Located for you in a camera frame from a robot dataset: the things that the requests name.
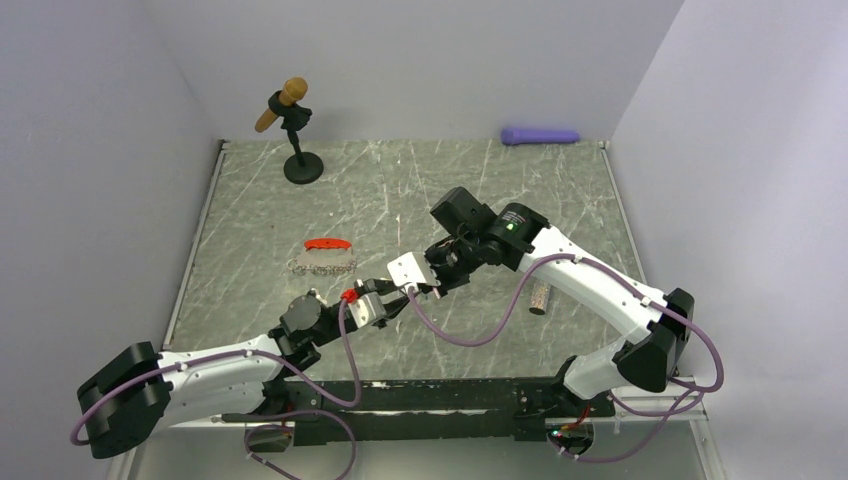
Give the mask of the red handled metal keyring holder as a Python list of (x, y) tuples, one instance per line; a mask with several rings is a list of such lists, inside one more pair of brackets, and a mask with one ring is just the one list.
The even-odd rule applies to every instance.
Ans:
[(287, 263), (296, 275), (342, 275), (354, 273), (358, 261), (351, 242), (333, 237), (313, 238), (303, 242), (303, 250)]

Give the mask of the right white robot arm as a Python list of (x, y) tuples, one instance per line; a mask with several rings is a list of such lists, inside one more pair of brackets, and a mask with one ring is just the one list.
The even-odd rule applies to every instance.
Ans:
[(618, 272), (520, 203), (495, 213), (455, 187), (430, 214), (447, 233), (425, 252), (439, 293), (467, 284), (483, 265), (504, 266), (574, 298), (619, 333), (613, 344), (560, 368), (551, 390), (560, 413), (576, 415), (590, 399), (621, 386), (666, 389), (688, 342), (683, 322), (694, 308), (688, 292), (664, 293)]

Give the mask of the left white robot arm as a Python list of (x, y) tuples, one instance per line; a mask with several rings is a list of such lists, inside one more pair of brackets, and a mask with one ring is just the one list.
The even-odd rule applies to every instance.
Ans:
[(330, 305), (316, 291), (294, 299), (278, 324), (239, 343), (190, 352), (160, 352), (132, 344), (77, 390), (81, 417), (70, 441), (96, 459), (111, 458), (176, 424), (204, 417), (258, 416), (272, 420), (290, 410), (287, 379), (308, 385), (306, 370), (319, 347), (392, 319), (407, 305), (405, 291), (388, 279), (357, 281)]

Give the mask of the purple cylinder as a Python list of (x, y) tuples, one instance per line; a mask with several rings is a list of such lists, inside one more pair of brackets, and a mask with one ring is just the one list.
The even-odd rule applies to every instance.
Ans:
[(580, 139), (580, 134), (573, 130), (508, 127), (500, 132), (500, 141), (507, 146), (572, 144), (579, 142)]

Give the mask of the black microphone stand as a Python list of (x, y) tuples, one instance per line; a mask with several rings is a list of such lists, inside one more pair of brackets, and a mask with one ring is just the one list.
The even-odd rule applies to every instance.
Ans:
[(304, 152), (301, 149), (298, 136), (299, 131), (283, 131), (286, 132), (289, 143), (294, 151), (293, 155), (284, 164), (285, 178), (297, 185), (309, 184), (319, 179), (324, 172), (322, 159), (312, 152)]

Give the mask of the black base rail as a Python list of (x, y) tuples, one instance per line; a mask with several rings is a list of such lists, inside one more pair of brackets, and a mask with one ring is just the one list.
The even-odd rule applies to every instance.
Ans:
[(303, 381), (268, 383), (270, 398), (253, 414), (222, 415), (225, 423), (263, 421), (296, 412), (294, 443), (317, 446), (343, 441), (348, 430), (359, 441), (510, 437), (543, 441), (548, 431), (580, 421), (611, 419), (615, 407), (606, 394), (589, 401), (571, 397), (549, 377), (365, 381), (360, 402), (350, 399), (352, 381), (322, 381), (320, 395)]

